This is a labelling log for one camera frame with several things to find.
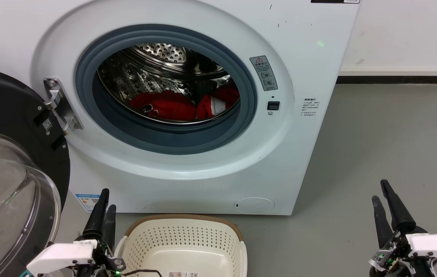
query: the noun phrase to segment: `screw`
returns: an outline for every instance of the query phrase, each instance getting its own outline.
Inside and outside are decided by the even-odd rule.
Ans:
[[[48,80],[48,85],[49,85],[50,87],[55,87],[55,86],[56,86],[56,80],[54,80],[54,79],[49,79],[49,80]]]

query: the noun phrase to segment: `white plastic basket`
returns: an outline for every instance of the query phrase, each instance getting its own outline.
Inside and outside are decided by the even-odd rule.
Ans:
[[[115,255],[125,272],[158,270],[163,277],[246,277],[248,254],[239,229],[229,221],[192,214],[152,215],[133,224]],[[138,277],[158,277],[139,272]]]

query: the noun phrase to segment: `gray rubber seal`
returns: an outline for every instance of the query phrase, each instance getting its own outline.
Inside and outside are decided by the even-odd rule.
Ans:
[[[178,126],[135,116],[105,91],[96,71],[115,52],[151,42],[179,45],[220,64],[234,79],[240,102],[224,116],[203,124]],[[83,107],[106,132],[134,147],[164,154],[202,153],[227,144],[248,127],[257,104],[253,78],[234,53],[205,35],[167,25],[130,26],[97,39],[78,62],[75,85]]]

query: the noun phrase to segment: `baseboard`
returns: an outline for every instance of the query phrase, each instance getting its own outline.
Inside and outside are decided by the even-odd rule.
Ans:
[[[437,69],[342,68],[336,84],[437,84]]]

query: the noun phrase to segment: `black baseboard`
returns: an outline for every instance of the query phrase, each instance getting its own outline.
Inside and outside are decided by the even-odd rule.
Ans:
[[[338,76],[336,84],[437,84],[437,76]]]

